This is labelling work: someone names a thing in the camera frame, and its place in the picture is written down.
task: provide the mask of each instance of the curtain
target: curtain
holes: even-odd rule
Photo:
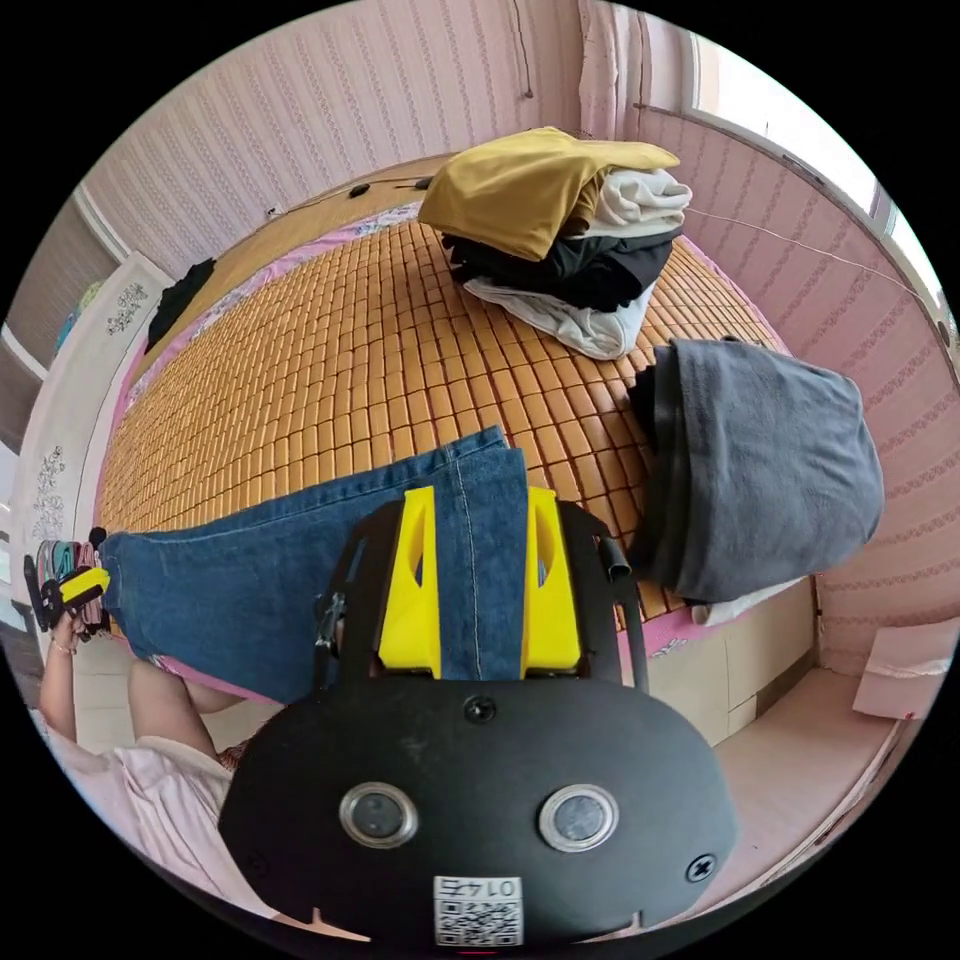
[[[643,43],[636,10],[579,0],[583,30],[580,132],[593,140],[636,140]]]

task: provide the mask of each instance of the bracelet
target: bracelet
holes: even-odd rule
[[[58,643],[52,637],[50,638],[50,645],[56,647],[61,653],[68,653],[71,657],[75,657],[77,655],[76,650],[71,650],[69,647],[63,646],[62,643]]]

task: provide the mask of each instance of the sticker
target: sticker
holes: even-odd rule
[[[434,877],[434,932],[441,947],[519,947],[519,877]]]

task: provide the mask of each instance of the yellow bracket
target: yellow bracket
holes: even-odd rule
[[[575,670],[580,637],[557,495],[539,487],[527,497],[523,607],[520,678],[531,670]],[[404,498],[379,652],[387,670],[427,669],[439,680],[440,649],[434,496],[423,487]]]
[[[380,635],[380,659],[388,670],[426,668],[434,680],[440,679],[440,592],[433,487],[410,490],[404,495]]]
[[[521,677],[530,670],[575,669],[580,660],[580,637],[557,495],[542,487],[530,487],[527,496],[523,608]]]

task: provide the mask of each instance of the person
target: person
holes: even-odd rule
[[[51,631],[38,709],[41,736],[78,793],[128,845],[202,890],[251,913],[328,936],[365,940],[323,923],[302,924],[265,904],[244,879],[217,828],[231,772],[201,717],[234,698],[184,681],[146,660],[130,665],[133,747],[93,754],[77,743],[74,657],[83,632],[65,613]]]

